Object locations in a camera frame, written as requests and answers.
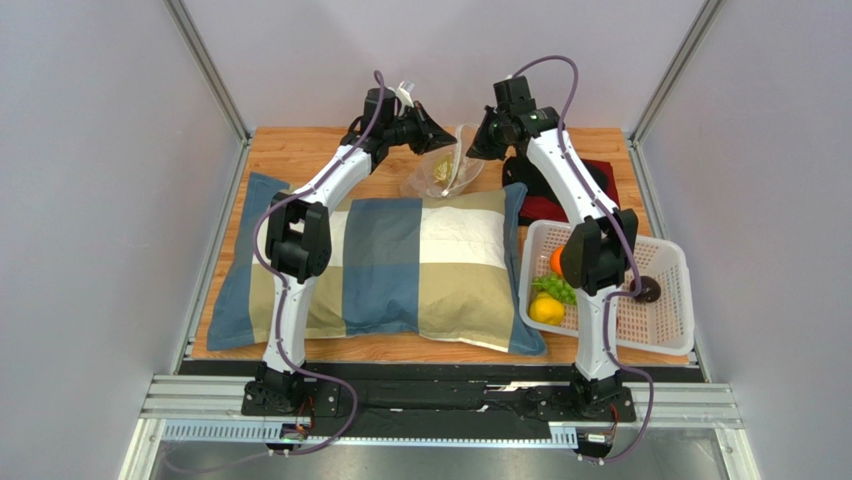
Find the orange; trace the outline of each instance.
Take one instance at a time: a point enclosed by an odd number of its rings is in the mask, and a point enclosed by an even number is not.
[[[564,247],[559,247],[553,251],[550,255],[550,269],[553,270],[553,273],[563,277],[562,275],[562,265],[559,263],[559,257],[562,256],[562,249]]]

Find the red cloth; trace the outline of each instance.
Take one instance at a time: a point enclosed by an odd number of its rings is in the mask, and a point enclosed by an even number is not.
[[[605,193],[616,205],[621,207],[621,202],[618,200],[618,190],[615,188],[615,176],[612,172],[612,165],[609,162],[598,162],[595,160],[583,161],[597,167],[606,175],[608,182]],[[565,216],[562,206],[551,202],[545,197],[527,196],[523,206],[521,206],[519,216],[530,220],[554,220],[568,223],[568,217]]]

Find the dark round fruit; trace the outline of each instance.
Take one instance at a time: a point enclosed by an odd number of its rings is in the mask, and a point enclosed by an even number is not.
[[[657,283],[651,277],[646,277],[642,275],[639,277],[642,279],[642,291],[639,292],[638,297],[633,297],[639,303],[653,303],[660,299],[660,296],[663,294],[663,289],[660,287],[660,284]],[[630,282],[630,291],[632,292],[636,288],[636,279]]]

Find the wall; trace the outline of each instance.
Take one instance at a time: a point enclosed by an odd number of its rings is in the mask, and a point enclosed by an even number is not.
[[[0,18],[0,476],[116,478],[237,143],[162,2]]]
[[[644,146],[764,478],[848,478],[852,4],[727,2]]]
[[[186,0],[250,128],[348,125],[374,86],[417,84],[442,124],[482,119],[491,85],[543,55],[568,55],[580,86],[567,123],[632,129],[701,0]],[[529,75],[559,109],[570,70]]]

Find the gray floor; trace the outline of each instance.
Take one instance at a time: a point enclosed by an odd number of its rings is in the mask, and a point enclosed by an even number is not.
[[[614,451],[631,440],[619,432]],[[164,445],[182,468],[208,468],[262,452],[245,443],[187,442]],[[191,478],[161,463],[152,478]],[[649,432],[630,457],[604,467],[578,462],[573,452],[539,449],[332,446],[316,454],[261,458],[200,478],[478,480],[478,479],[726,479],[713,430]]]

